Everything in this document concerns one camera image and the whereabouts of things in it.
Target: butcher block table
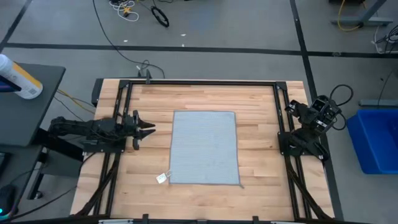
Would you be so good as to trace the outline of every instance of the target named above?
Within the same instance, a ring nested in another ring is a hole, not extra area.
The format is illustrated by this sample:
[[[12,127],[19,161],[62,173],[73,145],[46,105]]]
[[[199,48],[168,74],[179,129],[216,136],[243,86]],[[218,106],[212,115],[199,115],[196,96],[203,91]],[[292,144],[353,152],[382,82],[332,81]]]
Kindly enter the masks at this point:
[[[112,117],[119,79],[104,79],[95,119]],[[286,81],[290,100],[307,103],[303,82]],[[283,95],[281,108],[285,108]],[[252,85],[136,85],[132,88],[129,114],[138,110],[142,120],[156,125],[156,132],[132,148],[128,138],[121,154],[111,217],[184,220],[293,220],[292,202],[284,157],[279,151],[279,124],[274,91]],[[175,110],[234,111],[238,138],[240,186],[158,184],[156,177],[169,169],[170,142]],[[284,114],[284,125],[287,115]],[[294,119],[295,127],[300,123]],[[98,186],[103,153],[90,158],[81,169],[71,214],[79,211]],[[322,162],[302,156],[308,191],[326,214],[333,217]],[[303,202],[296,188],[300,216]],[[105,191],[101,204],[104,213]]]

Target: blue plastic bin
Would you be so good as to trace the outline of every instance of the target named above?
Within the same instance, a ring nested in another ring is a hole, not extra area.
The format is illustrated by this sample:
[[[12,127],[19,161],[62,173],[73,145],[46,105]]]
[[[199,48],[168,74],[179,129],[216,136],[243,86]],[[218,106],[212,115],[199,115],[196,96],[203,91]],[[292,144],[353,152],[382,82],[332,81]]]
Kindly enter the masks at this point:
[[[366,174],[398,174],[398,110],[359,110],[347,120]]]

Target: concrete floor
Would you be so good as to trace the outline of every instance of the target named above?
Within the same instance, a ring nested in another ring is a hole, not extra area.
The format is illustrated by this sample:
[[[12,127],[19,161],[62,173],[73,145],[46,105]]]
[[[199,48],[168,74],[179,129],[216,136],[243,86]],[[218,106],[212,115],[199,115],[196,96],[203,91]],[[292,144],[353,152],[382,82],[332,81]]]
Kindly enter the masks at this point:
[[[296,0],[307,50],[330,52],[375,53],[371,44],[375,27],[355,32],[341,32],[329,23],[337,15],[339,5],[327,0]],[[0,39],[12,24],[25,0],[0,1]],[[120,19],[107,0],[96,0],[98,13],[109,38],[117,45],[181,47],[253,48],[300,50],[292,11],[288,0],[175,0],[172,4],[157,3],[169,16],[171,26],[164,29],[142,6],[134,10],[140,19],[133,23]],[[362,6],[347,6],[344,14],[358,14]],[[386,2],[380,16],[398,21],[398,3]],[[380,29],[379,35],[394,25]],[[84,44],[109,45],[101,32],[90,0],[33,0],[9,43],[25,44]],[[60,89],[90,101],[96,78],[131,77],[136,65],[112,50],[64,50],[5,48],[3,53],[15,61],[60,65],[67,68]],[[308,81],[301,56],[209,53],[125,51],[133,60],[149,59],[162,67],[167,78],[206,78],[242,80],[302,80],[310,99]],[[353,100],[342,107],[347,118],[359,109],[358,100],[377,98],[383,82],[397,59],[310,57],[313,79],[319,95],[328,95],[340,83],[354,88]],[[161,76],[151,69],[154,77]],[[393,76],[383,98],[394,98],[398,78]],[[345,99],[345,92],[336,94],[336,101]],[[63,96],[58,96],[78,116],[92,119],[92,114],[80,110]],[[51,119],[64,116],[74,119],[59,102],[53,101],[42,128]],[[365,175],[353,150],[347,130],[328,133],[331,157],[340,195],[343,217],[347,221],[396,223],[395,205],[398,202],[396,175]],[[19,207],[25,212],[45,203],[73,187],[77,179],[46,175],[40,187],[45,197],[23,201]],[[21,220],[65,217],[73,200],[73,192]]]

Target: gray table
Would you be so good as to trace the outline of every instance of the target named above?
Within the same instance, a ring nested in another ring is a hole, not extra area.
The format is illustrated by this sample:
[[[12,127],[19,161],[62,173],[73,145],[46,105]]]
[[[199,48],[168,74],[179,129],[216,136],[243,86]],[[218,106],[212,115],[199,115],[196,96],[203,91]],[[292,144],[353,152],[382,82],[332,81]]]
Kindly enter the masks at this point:
[[[43,147],[54,150],[54,154],[60,157],[72,158],[73,161],[81,163],[83,156],[80,148],[52,138],[48,132],[40,129],[40,124],[49,108],[52,98],[62,80],[65,68],[46,65],[19,64],[24,70],[38,79],[44,86],[43,92],[33,100],[25,100],[14,93],[0,94],[0,152],[9,153],[10,159],[7,166],[0,174],[0,186],[12,184],[16,186],[16,200],[11,211],[11,216],[21,201],[28,181],[33,173],[37,162],[41,162],[38,168],[28,199],[34,199],[44,175],[44,168],[49,168],[48,154],[43,153]]]

